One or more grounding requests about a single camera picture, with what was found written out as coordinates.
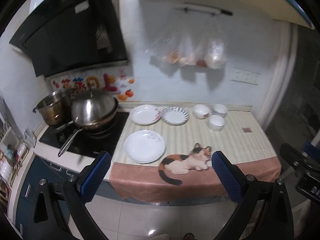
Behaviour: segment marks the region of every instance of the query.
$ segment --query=hanging plastic bag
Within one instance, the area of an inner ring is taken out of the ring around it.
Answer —
[[[211,17],[204,28],[196,50],[196,64],[213,69],[222,68],[227,61],[225,35]]]
[[[178,58],[181,66],[196,65],[196,45],[187,15],[185,13],[181,22],[181,39],[178,48]]]
[[[179,23],[175,22],[159,33],[146,52],[158,60],[174,64],[178,62],[179,42]]]

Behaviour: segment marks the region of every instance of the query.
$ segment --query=wall switch panel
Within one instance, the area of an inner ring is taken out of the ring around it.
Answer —
[[[245,71],[241,69],[233,69],[231,74],[231,80],[252,84],[252,85],[258,85],[259,84],[259,73],[253,73],[250,71]]]

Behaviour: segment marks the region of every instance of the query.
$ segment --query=black glass cooktop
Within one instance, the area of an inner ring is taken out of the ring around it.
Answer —
[[[116,116],[116,124],[114,125],[114,130],[110,136],[107,138],[95,139],[90,138],[88,134],[81,131],[76,135],[76,138],[68,151],[92,158],[95,158],[101,151],[106,151],[112,157],[129,113],[117,112]],[[78,128],[76,125],[72,124],[59,133],[52,133],[53,129],[54,127],[49,126],[39,141],[60,149],[67,138]]]

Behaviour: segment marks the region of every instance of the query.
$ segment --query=cat illustration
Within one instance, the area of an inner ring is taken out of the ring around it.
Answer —
[[[189,170],[195,169],[197,171],[207,170],[207,161],[211,159],[210,146],[202,148],[199,143],[196,143],[194,149],[189,155],[172,154],[165,157],[158,168],[160,177],[169,184],[179,186],[182,181],[179,179],[169,178],[164,170],[171,172],[172,174],[187,174]]]

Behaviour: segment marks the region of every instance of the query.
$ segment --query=range hood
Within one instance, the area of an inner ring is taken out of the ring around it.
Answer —
[[[10,43],[31,58],[36,76],[128,60],[111,0],[44,0]]]

